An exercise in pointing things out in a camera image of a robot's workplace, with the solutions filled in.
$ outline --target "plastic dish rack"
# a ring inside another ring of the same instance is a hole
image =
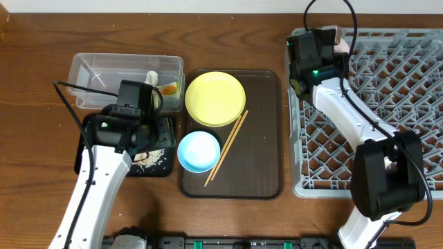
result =
[[[352,41],[353,29],[343,38]],[[426,180],[443,199],[443,30],[360,28],[350,62],[354,92],[385,122],[423,142]],[[354,152],[323,113],[289,86],[292,190],[301,198],[351,198]]]

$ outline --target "clear plastic container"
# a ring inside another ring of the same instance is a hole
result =
[[[157,86],[177,82],[177,92],[163,96],[162,111],[180,111],[185,75],[183,60],[177,56],[78,53],[73,58],[68,83],[118,93],[122,80],[144,82],[149,71],[159,74]],[[77,96],[77,107],[83,109],[101,109],[117,103],[117,98],[109,95],[72,87],[68,87],[67,91]]]

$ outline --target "wooden chopstick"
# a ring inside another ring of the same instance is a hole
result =
[[[235,131],[235,128],[237,128],[237,125],[238,125],[238,122],[240,122],[240,119],[242,119],[242,116],[241,116],[241,115],[238,116],[237,121],[235,121],[235,124],[234,124],[233,129],[230,131],[229,136],[228,136],[228,139],[226,140],[226,142],[225,142],[224,145],[223,145],[223,149],[221,149],[220,158],[222,157],[222,155],[223,155],[223,153],[224,153],[224,151],[225,151],[225,149],[226,149],[226,146],[227,146],[228,143],[229,143],[230,138],[233,136],[234,131]],[[206,180],[206,182],[205,182],[205,187],[207,186],[210,177],[213,176],[213,173],[214,173],[214,171],[215,171],[215,168],[216,168],[217,165],[219,164],[220,158],[219,158],[219,160],[215,163],[215,166],[213,167],[213,169],[210,171],[210,174],[209,174],[209,176],[208,176],[208,180]]]
[[[215,169],[215,172],[214,172],[213,177],[211,178],[211,181],[214,180],[215,175],[216,175],[217,172],[219,171],[219,168],[220,168],[220,166],[221,166],[222,163],[223,163],[224,157],[227,155],[227,153],[228,153],[228,151],[229,151],[230,145],[233,143],[233,141],[234,141],[234,139],[235,139],[235,137],[236,137],[238,131],[239,131],[240,128],[242,127],[242,124],[243,124],[244,119],[246,118],[246,115],[248,115],[248,110],[246,110],[246,111],[244,112],[243,118],[242,118],[242,120],[240,120],[240,123],[238,124],[237,129],[235,130],[233,137],[232,137],[231,140],[229,141],[229,144],[228,144],[228,146],[226,147],[223,156],[221,156],[219,162],[217,163],[217,165],[215,165],[215,166],[217,166],[217,169]]]

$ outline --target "black tray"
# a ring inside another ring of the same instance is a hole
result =
[[[90,113],[86,115],[83,118],[83,127],[88,121],[94,117],[94,115],[97,115],[98,113]],[[172,126],[174,127],[175,132],[175,121],[174,117],[170,117],[172,119]],[[75,163],[74,163],[74,172],[78,174],[80,172],[80,167],[82,165],[82,152],[84,149],[83,145],[83,138],[80,134],[79,140],[78,140],[78,147],[77,147],[77,154],[75,156]],[[129,172],[126,174],[126,176],[135,176],[135,177],[165,177],[168,176],[172,171],[172,166],[174,164],[175,159],[175,147],[167,148],[165,149],[165,153],[162,155],[163,160],[159,160],[159,163],[156,165],[153,165],[151,167],[141,167],[136,165],[135,163],[132,163],[131,168],[129,169]]]
[[[249,113],[214,180],[204,187],[210,171],[196,174],[180,167],[179,188],[194,198],[273,199],[283,189],[280,81],[269,71],[199,69],[187,83],[211,71],[229,73],[242,83]],[[235,122],[206,127],[187,115],[183,123],[184,134],[207,131],[223,147]]]

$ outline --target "brown serving tray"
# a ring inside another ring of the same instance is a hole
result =
[[[198,69],[187,76],[187,85],[211,71],[229,73],[240,81],[246,92],[244,110],[249,113],[214,180],[204,187],[210,171],[196,174],[180,166],[179,188],[193,198],[273,199],[284,185],[280,81],[270,71]],[[207,127],[186,114],[183,123],[185,135],[207,131],[222,148],[235,122]]]

